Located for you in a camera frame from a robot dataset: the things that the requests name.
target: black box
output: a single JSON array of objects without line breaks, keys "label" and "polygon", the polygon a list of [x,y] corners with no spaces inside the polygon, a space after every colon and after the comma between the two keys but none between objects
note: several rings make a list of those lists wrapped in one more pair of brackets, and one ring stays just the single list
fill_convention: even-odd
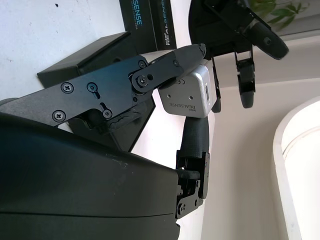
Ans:
[{"label": "black box", "polygon": [[[42,85],[49,88],[137,55],[131,34],[122,32],[98,39],[37,75]],[[114,149],[131,151],[155,106],[152,98],[137,105],[139,115],[129,116],[131,122],[119,124],[118,129],[108,134],[102,135],[98,128],[88,129],[78,118],[69,120],[68,125],[76,135]]]},{"label": "black box", "polygon": [[170,0],[120,0],[120,6],[139,54],[177,48]]}]

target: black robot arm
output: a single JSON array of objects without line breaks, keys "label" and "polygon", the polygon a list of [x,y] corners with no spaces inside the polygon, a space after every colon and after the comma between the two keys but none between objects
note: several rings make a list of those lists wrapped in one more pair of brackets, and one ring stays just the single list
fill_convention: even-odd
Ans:
[{"label": "black robot arm", "polygon": [[56,126],[82,118],[94,127],[89,111],[119,118],[205,54],[196,44],[150,64],[137,56],[0,102],[0,239],[177,240],[176,220],[207,195],[208,117],[186,118],[176,169]]}]

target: ce mark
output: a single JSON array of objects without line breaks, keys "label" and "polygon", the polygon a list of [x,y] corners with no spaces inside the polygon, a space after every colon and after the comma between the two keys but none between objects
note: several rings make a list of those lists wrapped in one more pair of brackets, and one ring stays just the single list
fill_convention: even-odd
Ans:
[{"label": "ce mark", "polygon": [[176,81],[175,84],[182,84],[182,85],[184,85],[184,84],[186,84],[186,82],[185,82],[185,80],[181,79],[181,80]]}]

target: black screw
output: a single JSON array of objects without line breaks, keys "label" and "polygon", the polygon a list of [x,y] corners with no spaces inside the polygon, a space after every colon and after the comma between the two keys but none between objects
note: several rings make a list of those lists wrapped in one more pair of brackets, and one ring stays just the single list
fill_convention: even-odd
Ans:
[{"label": "black screw", "polygon": [[148,80],[145,76],[138,76],[136,81],[140,87],[145,87],[148,85]]},{"label": "black screw", "polygon": [[271,39],[268,37],[265,37],[263,41],[267,46],[269,46],[272,43]]},{"label": "black screw", "polygon": [[86,86],[86,89],[88,89],[88,91],[91,92],[91,93],[95,93],[98,90],[98,87],[97,87],[97,85],[95,83],[90,82]]},{"label": "black screw", "polygon": [[65,82],[61,84],[61,90],[65,94],[70,94],[74,91],[74,86],[69,82]]},{"label": "black screw", "polygon": [[112,112],[109,109],[106,109],[102,112],[102,115],[106,118],[106,119],[110,119],[112,117]]},{"label": "black screw", "polygon": [[184,211],[184,206],[181,203],[178,207],[178,214],[181,215],[183,211]]},{"label": "black screw", "polygon": [[140,68],[144,69],[147,65],[146,65],[145,61],[140,60],[139,66],[140,66]]},{"label": "black screw", "polygon": [[61,123],[66,119],[66,114],[61,110],[57,110],[52,113],[52,118],[55,122]]}]

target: green plant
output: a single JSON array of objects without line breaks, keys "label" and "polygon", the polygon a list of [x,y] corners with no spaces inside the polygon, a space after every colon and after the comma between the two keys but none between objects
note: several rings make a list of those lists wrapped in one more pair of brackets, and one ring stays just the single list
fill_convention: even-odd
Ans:
[{"label": "green plant", "polygon": [[296,16],[304,12],[310,4],[293,0],[284,3],[277,3],[277,0],[250,0],[250,6],[262,19],[269,15],[275,16],[268,21],[268,24],[279,31],[291,24]]}]

